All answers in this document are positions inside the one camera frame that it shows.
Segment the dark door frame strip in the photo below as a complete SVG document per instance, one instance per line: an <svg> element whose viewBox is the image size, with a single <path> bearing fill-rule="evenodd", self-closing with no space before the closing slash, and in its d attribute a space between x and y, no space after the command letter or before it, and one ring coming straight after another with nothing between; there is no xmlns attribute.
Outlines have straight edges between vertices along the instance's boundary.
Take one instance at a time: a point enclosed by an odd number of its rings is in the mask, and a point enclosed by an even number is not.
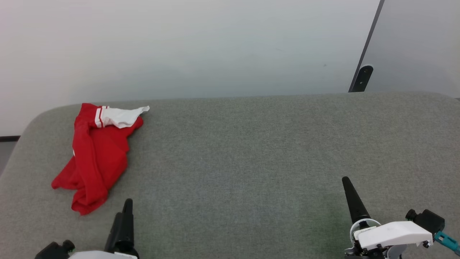
<svg viewBox="0 0 460 259"><path fill-rule="evenodd" d="M377 24L377 21L378 21L378 18L380 17L380 14L381 14L381 10L383 8L383 5L384 5L384 2L386 0L378 0L378 6L377 6L377 10L376 10L376 13L375 13L375 16L374 16L374 19L373 19L373 22L371 24L371 27L370 27L370 30L369 30L369 33L368 33L368 36L367 36L367 39L366 39L366 42L365 42L365 45L364 45L364 48L363 48L363 51L362 51L362 54L361 54L361 57L360 57L360 60L358 62L358 66L355 70L355 74L353 76L353 79L352 79L352 82L350 84L350 87L352 85L352 83L354 82L354 79L358 73L358 70L363 67L363 66L366 66L366 65L369 65L369 64L363 64L363 60L364 60L364 57L366 55L366 52L367 52L367 49L368 49L368 46L369 46L369 43L370 43L370 40L373 36L373 32L374 32L374 29L375 29L375 26Z"/></svg>

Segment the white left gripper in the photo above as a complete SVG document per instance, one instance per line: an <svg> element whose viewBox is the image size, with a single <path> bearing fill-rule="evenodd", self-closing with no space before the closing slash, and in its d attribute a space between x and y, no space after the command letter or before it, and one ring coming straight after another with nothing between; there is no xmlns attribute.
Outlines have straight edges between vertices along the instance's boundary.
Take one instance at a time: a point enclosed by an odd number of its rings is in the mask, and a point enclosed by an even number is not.
<svg viewBox="0 0 460 259"><path fill-rule="evenodd" d="M119 241L119 250L122 253L114 252L117 241ZM98 250L76 252L68 259L139 259L138 256L134 247L133 200L128 198L125 200L121 213L115 215L105 243L105 252Z"/></svg>

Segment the black door hinge bracket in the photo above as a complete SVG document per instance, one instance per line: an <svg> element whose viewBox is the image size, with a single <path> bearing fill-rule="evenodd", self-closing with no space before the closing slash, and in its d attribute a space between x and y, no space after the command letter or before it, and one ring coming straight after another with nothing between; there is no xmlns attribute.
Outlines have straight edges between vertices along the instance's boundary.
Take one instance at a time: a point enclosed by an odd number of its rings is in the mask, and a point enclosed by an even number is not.
<svg viewBox="0 0 460 259"><path fill-rule="evenodd" d="M366 65L358 70L358 73L352 83L349 93L364 92L373 73L373 66Z"/></svg>

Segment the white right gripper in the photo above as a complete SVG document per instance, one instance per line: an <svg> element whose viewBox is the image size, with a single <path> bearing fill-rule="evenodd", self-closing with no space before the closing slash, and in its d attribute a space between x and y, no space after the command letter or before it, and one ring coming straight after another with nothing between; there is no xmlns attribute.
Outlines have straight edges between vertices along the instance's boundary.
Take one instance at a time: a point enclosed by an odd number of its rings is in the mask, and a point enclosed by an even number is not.
<svg viewBox="0 0 460 259"><path fill-rule="evenodd" d="M430 248L432 233L412 221L380 224L370 219L350 178L342 177L343 188L353 223L350 228L352 247L345 249L344 259L401 259L411 244Z"/></svg>

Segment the red and white basketball jersey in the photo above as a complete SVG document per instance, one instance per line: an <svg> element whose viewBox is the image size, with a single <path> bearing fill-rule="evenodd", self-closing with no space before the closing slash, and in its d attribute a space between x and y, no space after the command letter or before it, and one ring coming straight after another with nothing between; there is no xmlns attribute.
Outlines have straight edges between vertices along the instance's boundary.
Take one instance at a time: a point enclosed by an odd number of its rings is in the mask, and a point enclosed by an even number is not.
<svg viewBox="0 0 460 259"><path fill-rule="evenodd" d="M128 167L128 137L143 125L149 106L132 110L83 103L74 121L73 156L51 182L74 190L71 209L84 216L104 204Z"/></svg>

